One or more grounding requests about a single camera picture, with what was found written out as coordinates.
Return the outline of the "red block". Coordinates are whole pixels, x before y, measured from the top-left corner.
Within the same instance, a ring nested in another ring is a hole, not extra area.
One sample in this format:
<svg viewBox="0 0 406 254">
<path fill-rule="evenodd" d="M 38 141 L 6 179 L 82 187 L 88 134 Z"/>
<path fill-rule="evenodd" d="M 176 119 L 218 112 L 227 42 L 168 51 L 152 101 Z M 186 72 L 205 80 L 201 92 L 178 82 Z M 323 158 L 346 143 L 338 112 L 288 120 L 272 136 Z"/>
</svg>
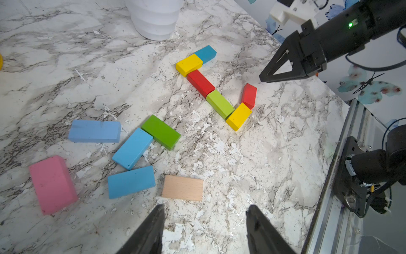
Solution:
<svg viewBox="0 0 406 254">
<path fill-rule="evenodd" d="M 204 98 L 215 90 L 214 85 L 199 70 L 189 73 L 187 80 Z"/>
<path fill-rule="evenodd" d="M 249 83 L 246 83 L 243 89 L 241 103 L 244 103 L 250 110 L 255 107 L 257 88 Z"/>
</svg>

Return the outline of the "light blue block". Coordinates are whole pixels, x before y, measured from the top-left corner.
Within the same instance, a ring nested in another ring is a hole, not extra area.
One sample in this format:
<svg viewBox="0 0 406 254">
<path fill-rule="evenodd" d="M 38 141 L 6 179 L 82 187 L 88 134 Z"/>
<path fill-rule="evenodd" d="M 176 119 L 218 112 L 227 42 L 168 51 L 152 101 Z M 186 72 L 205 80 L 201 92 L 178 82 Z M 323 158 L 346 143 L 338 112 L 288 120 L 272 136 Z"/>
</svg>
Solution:
<svg viewBox="0 0 406 254">
<path fill-rule="evenodd" d="M 113 155 L 112 160 L 125 169 L 131 170 L 152 141 L 153 136 L 144 130 L 137 128 Z"/>
<path fill-rule="evenodd" d="M 73 120 L 68 140 L 82 143 L 117 143 L 121 124 L 116 121 Z"/>
</svg>

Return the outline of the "light blue block upper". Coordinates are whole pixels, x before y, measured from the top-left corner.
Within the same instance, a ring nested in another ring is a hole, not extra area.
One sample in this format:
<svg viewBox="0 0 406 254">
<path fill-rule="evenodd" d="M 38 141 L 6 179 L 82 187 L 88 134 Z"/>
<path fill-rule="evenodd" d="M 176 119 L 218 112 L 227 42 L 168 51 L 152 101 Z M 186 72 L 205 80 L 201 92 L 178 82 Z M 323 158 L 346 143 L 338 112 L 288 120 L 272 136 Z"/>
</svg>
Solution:
<svg viewBox="0 0 406 254">
<path fill-rule="evenodd" d="M 116 121 L 73 120 L 68 140 L 82 143 L 117 143 L 121 124 Z"/>
</svg>

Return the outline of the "aluminium front rail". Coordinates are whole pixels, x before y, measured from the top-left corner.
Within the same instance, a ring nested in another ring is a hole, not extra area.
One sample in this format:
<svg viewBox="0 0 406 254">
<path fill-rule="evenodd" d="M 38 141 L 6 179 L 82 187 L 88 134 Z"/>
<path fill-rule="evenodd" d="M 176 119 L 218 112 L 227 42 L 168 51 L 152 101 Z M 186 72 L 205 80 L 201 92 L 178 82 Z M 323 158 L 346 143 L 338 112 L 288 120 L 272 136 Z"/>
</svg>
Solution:
<svg viewBox="0 0 406 254">
<path fill-rule="evenodd" d="M 353 99 L 328 171 L 326 182 L 302 248 L 303 254 L 357 254 L 363 220 L 347 206 L 364 211 L 364 199 L 351 190 L 344 160 L 350 155 L 381 148 L 386 130 L 363 104 Z"/>
</svg>

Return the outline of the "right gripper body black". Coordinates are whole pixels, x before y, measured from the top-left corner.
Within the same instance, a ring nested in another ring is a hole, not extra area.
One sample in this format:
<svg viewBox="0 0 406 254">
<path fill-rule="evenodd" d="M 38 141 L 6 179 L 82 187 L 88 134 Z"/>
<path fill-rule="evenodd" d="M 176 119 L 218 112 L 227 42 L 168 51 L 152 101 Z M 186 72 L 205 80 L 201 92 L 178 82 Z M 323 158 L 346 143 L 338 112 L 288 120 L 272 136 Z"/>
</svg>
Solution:
<svg viewBox="0 0 406 254">
<path fill-rule="evenodd" d="M 307 72 L 321 72 L 328 62 L 355 54 L 375 40 L 406 25 L 405 1 L 359 1 L 314 29 L 302 26 L 300 47 Z"/>
</svg>

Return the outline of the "dark green block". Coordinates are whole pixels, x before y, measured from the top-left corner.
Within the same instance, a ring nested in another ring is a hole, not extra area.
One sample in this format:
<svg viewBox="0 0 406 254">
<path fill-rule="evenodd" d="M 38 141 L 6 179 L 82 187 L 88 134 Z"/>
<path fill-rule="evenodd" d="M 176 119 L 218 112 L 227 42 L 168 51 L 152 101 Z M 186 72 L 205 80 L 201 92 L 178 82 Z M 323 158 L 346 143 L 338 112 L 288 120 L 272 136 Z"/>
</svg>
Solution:
<svg viewBox="0 0 406 254">
<path fill-rule="evenodd" d="M 151 115 L 141 126 L 141 129 L 153 136 L 155 141 L 168 150 L 172 150 L 181 137 L 180 133 L 155 115 Z"/>
</svg>

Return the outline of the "blue block lower left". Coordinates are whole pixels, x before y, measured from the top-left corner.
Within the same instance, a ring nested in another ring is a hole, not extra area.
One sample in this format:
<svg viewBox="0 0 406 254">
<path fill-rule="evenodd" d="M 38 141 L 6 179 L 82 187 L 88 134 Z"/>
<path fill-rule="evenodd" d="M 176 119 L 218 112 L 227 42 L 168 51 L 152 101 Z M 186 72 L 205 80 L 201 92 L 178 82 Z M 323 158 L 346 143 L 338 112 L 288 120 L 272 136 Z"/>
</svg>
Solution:
<svg viewBox="0 0 406 254">
<path fill-rule="evenodd" d="M 111 175 L 107 180 L 109 199 L 117 199 L 155 186 L 152 166 Z"/>
</svg>

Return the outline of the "potted flower plant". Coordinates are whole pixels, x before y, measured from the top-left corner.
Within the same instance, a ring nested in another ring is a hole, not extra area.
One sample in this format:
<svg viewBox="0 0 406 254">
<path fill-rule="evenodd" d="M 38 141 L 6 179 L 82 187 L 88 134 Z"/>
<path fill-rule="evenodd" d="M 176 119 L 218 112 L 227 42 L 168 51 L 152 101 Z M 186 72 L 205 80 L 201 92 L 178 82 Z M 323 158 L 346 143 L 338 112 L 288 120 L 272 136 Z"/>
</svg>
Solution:
<svg viewBox="0 0 406 254">
<path fill-rule="evenodd" d="M 153 41 L 168 40 L 175 30 L 183 0 L 127 0 L 136 31 Z"/>
</svg>

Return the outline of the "yellow cup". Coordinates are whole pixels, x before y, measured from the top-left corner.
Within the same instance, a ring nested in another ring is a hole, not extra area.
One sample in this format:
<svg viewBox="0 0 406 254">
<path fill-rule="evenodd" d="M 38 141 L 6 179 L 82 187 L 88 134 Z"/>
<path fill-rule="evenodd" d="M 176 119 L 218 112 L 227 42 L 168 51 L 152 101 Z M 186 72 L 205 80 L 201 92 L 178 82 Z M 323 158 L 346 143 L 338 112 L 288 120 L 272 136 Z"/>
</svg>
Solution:
<svg viewBox="0 0 406 254">
<path fill-rule="evenodd" d="M 0 54 L 0 71 L 3 68 L 3 64 L 4 64 L 3 56 Z"/>
</svg>

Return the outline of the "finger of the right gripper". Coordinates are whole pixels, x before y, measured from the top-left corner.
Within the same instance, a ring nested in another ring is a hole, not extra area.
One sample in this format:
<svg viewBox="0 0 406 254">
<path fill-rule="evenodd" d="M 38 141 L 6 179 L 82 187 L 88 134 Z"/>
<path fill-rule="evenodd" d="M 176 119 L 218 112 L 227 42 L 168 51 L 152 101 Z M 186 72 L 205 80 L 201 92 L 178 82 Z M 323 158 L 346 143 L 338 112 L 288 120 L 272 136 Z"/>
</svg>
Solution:
<svg viewBox="0 0 406 254">
<path fill-rule="evenodd" d="M 260 81 L 273 83 L 307 79 L 309 76 L 302 64 L 302 61 L 304 60 L 305 56 L 300 47 L 300 34 L 298 31 L 295 31 L 285 39 L 270 62 L 263 69 L 259 75 Z M 284 64 L 288 64 L 292 70 L 289 72 L 277 73 Z"/>
</svg>

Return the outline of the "light blue block middle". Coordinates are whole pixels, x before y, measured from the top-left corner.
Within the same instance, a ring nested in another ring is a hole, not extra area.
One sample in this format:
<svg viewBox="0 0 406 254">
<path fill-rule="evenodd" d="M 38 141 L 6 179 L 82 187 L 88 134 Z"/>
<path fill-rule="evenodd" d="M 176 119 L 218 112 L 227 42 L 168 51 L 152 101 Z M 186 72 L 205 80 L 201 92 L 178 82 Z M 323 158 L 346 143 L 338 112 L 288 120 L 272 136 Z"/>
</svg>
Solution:
<svg viewBox="0 0 406 254">
<path fill-rule="evenodd" d="M 112 160 L 125 169 L 131 170 L 152 141 L 153 136 L 144 130 L 137 128 L 113 155 Z"/>
</svg>

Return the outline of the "teal block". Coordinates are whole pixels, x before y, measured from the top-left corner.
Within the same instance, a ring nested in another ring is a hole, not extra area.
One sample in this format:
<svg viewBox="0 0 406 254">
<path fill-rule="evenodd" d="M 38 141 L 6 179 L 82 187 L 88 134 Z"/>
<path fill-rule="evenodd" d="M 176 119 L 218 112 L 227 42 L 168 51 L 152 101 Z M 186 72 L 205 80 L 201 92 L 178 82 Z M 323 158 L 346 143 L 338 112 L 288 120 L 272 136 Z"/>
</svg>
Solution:
<svg viewBox="0 0 406 254">
<path fill-rule="evenodd" d="M 203 62 L 203 64 L 206 64 L 216 57 L 217 52 L 210 45 L 207 45 L 204 48 L 196 51 L 194 54 Z"/>
</svg>

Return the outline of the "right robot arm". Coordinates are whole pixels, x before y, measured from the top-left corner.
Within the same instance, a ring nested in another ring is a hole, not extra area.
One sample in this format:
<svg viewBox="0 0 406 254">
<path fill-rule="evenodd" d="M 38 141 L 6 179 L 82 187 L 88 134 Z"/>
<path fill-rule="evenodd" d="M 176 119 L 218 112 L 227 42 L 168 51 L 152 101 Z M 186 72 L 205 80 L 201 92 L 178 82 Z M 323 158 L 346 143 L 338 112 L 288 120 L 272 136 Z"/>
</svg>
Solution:
<svg viewBox="0 0 406 254">
<path fill-rule="evenodd" d="M 270 16 L 285 24 L 301 26 L 287 36 L 260 74 L 266 83 L 306 79 L 326 70 L 340 57 L 349 58 L 371 40 L 396 31 L 397 42 L 406 43 L 405 1 L 346 1 L 332 5 L 327 21 L 318 25 L 316 14 L 322 10 L 317 1 L 277 1 Z M 363 151 L 349 137 L 339 162 L 334 193 L 359 218 L 369 208 L 380 214 L 391 207 L 385 196 L 395 183 L 406 182 L 406 128 L 391 124 L 383 134 L 381 148 Z"/>
</svg>

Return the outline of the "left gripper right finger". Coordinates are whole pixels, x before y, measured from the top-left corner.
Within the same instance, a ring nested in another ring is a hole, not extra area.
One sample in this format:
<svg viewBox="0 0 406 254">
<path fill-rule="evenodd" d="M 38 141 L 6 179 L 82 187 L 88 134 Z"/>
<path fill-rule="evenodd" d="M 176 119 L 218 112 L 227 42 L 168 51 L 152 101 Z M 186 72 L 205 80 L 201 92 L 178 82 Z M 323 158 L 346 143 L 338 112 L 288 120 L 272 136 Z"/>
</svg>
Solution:
<svg viewBox="0 0 406 254">
<path fill-rule="evenodd" d="M 295 254 L 256 205 L 246 212 L 246 227 L 250 254 Z"/>
</svg>

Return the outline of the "yellow block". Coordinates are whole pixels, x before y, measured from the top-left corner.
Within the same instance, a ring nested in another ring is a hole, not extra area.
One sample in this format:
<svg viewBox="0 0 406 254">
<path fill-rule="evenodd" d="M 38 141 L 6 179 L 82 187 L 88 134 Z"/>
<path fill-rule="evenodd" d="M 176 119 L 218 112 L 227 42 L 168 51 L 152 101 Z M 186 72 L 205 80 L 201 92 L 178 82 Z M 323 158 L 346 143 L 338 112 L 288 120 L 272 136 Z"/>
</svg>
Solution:
<svg viewBox="0 0 406 254">
<path fill-rule="evenodd" d="M 244 103 L 241 103 L 236 110 L 226 119 L 226 123 L 234 130 L 238 131 L 251 115 L 252 110 Z"/>
<path fill-rule="evenodd" d="M 176 63 L 176 70 L 184 77 L 187 77 L 191 72 L 198 70 L 203 65 L 203 61 L 193 54 L 182 61 Z"/>
</svg>

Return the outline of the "pink block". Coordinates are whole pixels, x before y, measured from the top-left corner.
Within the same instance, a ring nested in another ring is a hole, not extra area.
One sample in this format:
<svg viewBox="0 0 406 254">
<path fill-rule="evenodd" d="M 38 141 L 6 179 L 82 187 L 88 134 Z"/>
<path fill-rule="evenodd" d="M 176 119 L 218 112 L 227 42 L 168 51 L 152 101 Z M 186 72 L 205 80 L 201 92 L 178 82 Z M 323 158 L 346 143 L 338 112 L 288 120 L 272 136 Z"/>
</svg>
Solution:
<svg viewBox="0 0 406 254">
<path fill-rule="evenodd" d="M 78 201 L 65 160 L 53 156 L 29 166 L 43 215 L 51 215 Z"/>
</svg>

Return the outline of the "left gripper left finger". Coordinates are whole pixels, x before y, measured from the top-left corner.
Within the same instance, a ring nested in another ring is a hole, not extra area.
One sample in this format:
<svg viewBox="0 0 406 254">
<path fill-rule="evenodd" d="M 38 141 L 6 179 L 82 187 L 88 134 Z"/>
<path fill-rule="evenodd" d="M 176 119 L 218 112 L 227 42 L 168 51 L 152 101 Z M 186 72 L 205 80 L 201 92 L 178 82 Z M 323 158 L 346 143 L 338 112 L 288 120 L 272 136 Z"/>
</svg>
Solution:
<svg viewBox="0 0 406 254">
<path fill-rule="evenodd" d="M 165 207 L 157 205 L 117 254 L 161 254 Z"/>
</svg>

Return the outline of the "lime green block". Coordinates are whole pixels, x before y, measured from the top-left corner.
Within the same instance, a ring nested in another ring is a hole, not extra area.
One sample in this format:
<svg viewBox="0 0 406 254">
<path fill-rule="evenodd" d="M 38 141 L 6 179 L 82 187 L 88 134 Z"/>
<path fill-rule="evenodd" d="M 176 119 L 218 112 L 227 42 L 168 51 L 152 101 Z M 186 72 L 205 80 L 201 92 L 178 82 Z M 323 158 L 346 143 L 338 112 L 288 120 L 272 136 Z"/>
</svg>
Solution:
<svg viewBox="0 0 406 254">
<path fill-rule="evenodd" d="M 218 90 L 213 90 L 209 93 L 206 97 L 206 101 L 224 120 L 234 111 L 234 107 L 231 103 Z"/>
</svg>

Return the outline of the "natural wood block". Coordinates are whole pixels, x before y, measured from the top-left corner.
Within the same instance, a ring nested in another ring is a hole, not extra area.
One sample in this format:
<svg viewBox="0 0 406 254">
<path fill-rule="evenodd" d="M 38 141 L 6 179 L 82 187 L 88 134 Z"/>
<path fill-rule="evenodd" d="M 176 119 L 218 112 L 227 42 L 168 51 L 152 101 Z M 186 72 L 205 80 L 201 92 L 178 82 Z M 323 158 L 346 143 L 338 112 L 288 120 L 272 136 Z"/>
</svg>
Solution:
<svg viewBox="0 0 406 254">
<path fill-rule="evenodd" d="M 201 201 L 203 199 L 204 181 L 188 177 L 166 175 L 162 197 L 186 201 Z"/>
</svg>

